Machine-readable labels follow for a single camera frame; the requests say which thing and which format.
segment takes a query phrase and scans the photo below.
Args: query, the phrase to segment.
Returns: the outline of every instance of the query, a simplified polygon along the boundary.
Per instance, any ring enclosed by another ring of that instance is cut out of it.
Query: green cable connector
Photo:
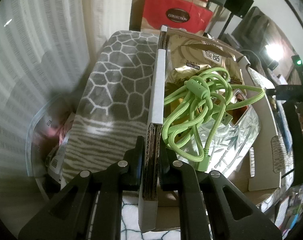
[[[225,78],[213,72],[223,72]],[[192,76],[185,82],[184,86],[180,87],[164,99],[165,106],[179,98],[183,98],[183,101],[165,119],[162,138],[167,144],[167,147],[174,150],[178,155],[189,161],[196,162],[196,170],[206,171],[208,169],[210,163],[210,156],[208,155],[210,143],[213,140],[220,123],[227,125],[233,118],[226,111],[248,106],[265,96],[265,91],[262,88],[246,85],[231,85],[227,83],[228,80],[229,73],[226,69],[221,67],[210,68],[199,74],[199,76]],[[252,90],[258,92],[258,94],[242,102],[229,104],[233,96],[233,89],[237,88]],[[216,93],[217,90],[221,89],[225,90],[224,96]],[[220,104],[213,105],[211,97],[219,99]],[[201,113],[197,113],[199,107],[202,108]],[[173,122],[181,118],[186,118],[186,116],[188,116],[188,120],[172,125]],[[205,147],[203,147],[198,128],[201,124],[208,122],[210,118],[215,119],[215,122],[207,136]],[[176,135],[183,133],[184,131],[188,131],[188,133],[186,133],[179,142],[175,143]],[[191,155],[181,149],[192,136],[195,137],[198,156]]]

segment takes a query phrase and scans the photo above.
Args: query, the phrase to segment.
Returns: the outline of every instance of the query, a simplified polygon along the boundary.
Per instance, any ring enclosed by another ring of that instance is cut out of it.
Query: white wall
[[[303,28],[286,1],[254,0],[253,6],[259,7],[278,25],[303,61]],[[234,16],[226,29],[226,33],[231,33],[240,21],[240,18]],[[224,24],[225,22],[217,22],[210,34],[217,37]]]

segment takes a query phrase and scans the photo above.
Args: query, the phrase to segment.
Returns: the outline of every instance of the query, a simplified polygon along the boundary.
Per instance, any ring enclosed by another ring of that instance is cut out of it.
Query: open cardboard box
[[[153,123],[153,119],[157,120],[156,124],[162,123],[163,113],[159,111],[161,105],[154,104],[153,102],[163,101],[164,95],[164,79],[165,79],[165,55],[166,55],[166,38],[168,35],[172,34],[182,34],[182,31],[162,27],[160,40],[159,40],[159,49],[156,56],[155,63],[155,73],[157,73],[157,79],[153,80],[151,104],[149,109],[150,122]],[[196,36],[190,33],[184,33],[185,36],[205,40],[203,37]],[[233,54],[236,58],[236,61],[239,63],[239,67],[242,70],[245,84],[252,85],[250,83],[250,78],[246,70],[250,66],[250,63],[244,55],[237,52],[227,44],[214,40],[213,43],[223,47],[223,50]],[[280,187],[281,183],[281,174],[280,172],[274,173],[273,171],[273,157],[272,150],[269,148],[272,137],[276,134],[276,125],[274,122],[273,114],[269,106],[267,97],[265,96],[257,103],[253,104],[255,111],[257,112],[261,122],[262,130],[259,134],[259,144],[253,145],[254,147],[254,160],[249,157],[249,154],[245,156],[242,161],[241,168],[238,172],[234,171],[228,177],[228,179],[248,197],[256,206],[268,199],[274,191]],[[255,162],[255,176],[252,178],[250,175],[250,161]],[[175,192],[163,192],[159,183],[157,185],[157,198],[154,201],[149,201],[148,204],[152,203],[153,206],[149,205],[146,209],[144,205],[145,201],[140,198],[139,200],[139,226],[142,232],[147,231],[165,231],[173,230],[179,228],[179,204],[178,204],[178,195]]]

